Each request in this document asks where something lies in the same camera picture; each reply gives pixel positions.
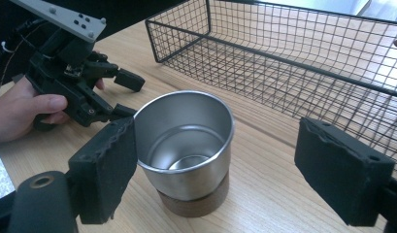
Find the wooden coaster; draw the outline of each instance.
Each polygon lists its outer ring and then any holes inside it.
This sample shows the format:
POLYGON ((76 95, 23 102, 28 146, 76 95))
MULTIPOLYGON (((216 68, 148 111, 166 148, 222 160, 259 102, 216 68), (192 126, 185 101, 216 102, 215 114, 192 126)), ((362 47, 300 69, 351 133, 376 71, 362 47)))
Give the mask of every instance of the wooden coaster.
POLYGON ((211 194, 192 201, 181 201, 158 191, 162 203, 174 214, 186 217, 205 216, 216 210, 225 200, 229 189, 229 173, 211 194))

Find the robotic arm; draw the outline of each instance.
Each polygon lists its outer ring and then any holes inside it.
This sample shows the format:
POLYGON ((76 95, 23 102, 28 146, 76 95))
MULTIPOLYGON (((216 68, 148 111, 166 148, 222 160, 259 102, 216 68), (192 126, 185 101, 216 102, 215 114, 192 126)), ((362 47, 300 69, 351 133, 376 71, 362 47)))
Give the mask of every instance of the robotic arm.
MULTIPOLYGON (((145 80, 108 62, 105 54, 93 51, 95 40, 106 26, 104 18, 84 16, 35 0, 12 0, 26 10, 59 26, 32 55, 26 78, 40 94, 60 94, 68 100, 64 111, 82 126, 92 122, 132 117, 135 111, 122 105, 114 108, 92 89, 98 79, 116 78, 115 83, 140 91, 145 80)), ((35 127, 49 130, 38 116, 35 127)))

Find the hand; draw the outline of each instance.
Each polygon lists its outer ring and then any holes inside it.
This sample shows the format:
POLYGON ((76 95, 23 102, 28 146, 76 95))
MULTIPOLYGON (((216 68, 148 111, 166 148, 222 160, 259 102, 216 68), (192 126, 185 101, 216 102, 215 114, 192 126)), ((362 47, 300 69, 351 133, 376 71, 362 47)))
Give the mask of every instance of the hand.
POLYGON ((68 120, 62 112, 67 107, 64 96, 38 95, 25 77, 0 97, 0 143, 17 139, 32 129, 38 114, 50 114, 44 123, 60 124, 68 120))

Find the stainless steel cup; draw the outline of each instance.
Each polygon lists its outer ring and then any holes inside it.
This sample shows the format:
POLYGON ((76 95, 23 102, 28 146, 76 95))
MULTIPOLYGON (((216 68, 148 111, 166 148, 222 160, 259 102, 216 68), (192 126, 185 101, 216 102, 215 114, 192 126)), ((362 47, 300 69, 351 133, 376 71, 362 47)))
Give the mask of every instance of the stainless steel cup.
POLYGON ((217 97, 173 92, 149 102, 134 118, 138 164, 158 191, 196 200, 227 175, 234 119, 217 97))

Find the metal mesh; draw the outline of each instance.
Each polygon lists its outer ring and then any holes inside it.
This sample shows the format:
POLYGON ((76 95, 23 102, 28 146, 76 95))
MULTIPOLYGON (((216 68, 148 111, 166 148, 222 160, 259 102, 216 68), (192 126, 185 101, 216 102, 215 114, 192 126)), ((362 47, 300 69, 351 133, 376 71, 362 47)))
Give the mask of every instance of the metal mesh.
POLYGON ((157 62, 393 158, 397 23, 265 3, 190 0, 147 20, 157 62))

